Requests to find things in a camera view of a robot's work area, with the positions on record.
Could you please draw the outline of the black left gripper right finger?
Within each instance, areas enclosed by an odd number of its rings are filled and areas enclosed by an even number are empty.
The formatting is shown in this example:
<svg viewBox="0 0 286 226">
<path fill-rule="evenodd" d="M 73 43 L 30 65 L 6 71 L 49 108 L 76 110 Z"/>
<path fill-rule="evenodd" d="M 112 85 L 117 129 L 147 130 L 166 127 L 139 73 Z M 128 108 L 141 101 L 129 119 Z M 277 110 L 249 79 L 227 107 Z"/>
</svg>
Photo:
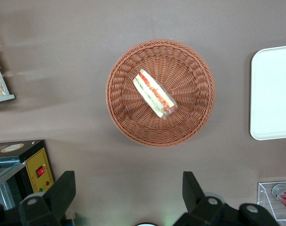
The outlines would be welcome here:
<svg viewBox="0 0 286 226">
<path fill-rule="evenodd" d="M 206 196 L 194 174 L 183 172 L 182 197 L 187 208 L 175 226 L 218 226 L 224 203 L 217 197 Z"/>
</svg>

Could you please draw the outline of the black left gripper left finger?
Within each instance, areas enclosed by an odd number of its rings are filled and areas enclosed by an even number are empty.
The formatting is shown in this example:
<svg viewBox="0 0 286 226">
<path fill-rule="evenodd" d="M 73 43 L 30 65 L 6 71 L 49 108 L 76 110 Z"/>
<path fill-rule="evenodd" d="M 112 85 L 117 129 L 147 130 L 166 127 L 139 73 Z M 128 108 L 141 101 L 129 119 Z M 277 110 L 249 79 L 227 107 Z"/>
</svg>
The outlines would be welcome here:
<svg viewBox="0 0 286 226">
<path fill-rule="evenodd" d="M 48 191 L 31 194 L 19 204 L 22 225 L 60 226 L 75 195 L 75 172 L 65 171 Z"/>
</svg>

